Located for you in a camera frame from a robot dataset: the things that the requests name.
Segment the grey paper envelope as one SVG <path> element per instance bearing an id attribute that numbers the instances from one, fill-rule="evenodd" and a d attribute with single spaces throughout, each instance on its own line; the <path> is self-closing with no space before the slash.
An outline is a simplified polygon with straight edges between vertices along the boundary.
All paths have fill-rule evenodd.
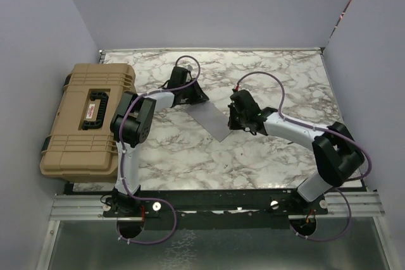
<path id="1" fill-rule="evenodd" d="M 225 140 L 232 132 L 228 128 L 228 117 L 212 102 L 190 105 L 185 111 L 218 142 Z"/>

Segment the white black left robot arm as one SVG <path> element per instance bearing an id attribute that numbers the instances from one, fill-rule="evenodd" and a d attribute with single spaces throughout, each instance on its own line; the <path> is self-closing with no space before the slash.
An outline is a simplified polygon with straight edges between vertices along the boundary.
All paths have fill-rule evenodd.
<path id="1" fill-rule="evenodd" d="M 126 91 L 110 123 L 118 149 L 118 177 L 115 189 L 125 194 L 118 201 L 119 210 L 133 216 L 140 207 L 134 197 L 140 188 L 139 160 L 154 114 L 179 105 L 195 105 L 209 101 L 191 75 L 191 67 L 174 66 L 169 80 L 159 89 L 145 94 Z"/>

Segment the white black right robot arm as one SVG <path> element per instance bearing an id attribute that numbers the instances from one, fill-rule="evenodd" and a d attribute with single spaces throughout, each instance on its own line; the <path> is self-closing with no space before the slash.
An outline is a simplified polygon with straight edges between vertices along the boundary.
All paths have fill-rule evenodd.
<path id="1" fill-rule="evenodd" d="M 283 138 L 313 152 L 317 171 L 297 187 L 297 193 L 290 199 L 296 213 L 310 210 L 314 200 L 331 188 L 340 187 L 365 161 L 342 123 L 335 122 L 331 126 L 310 126 L 303 121 L 293 123 L 275 108 L 261 109 L 247 90 L 234 90 L 230 100 L 230 130 Z"/>

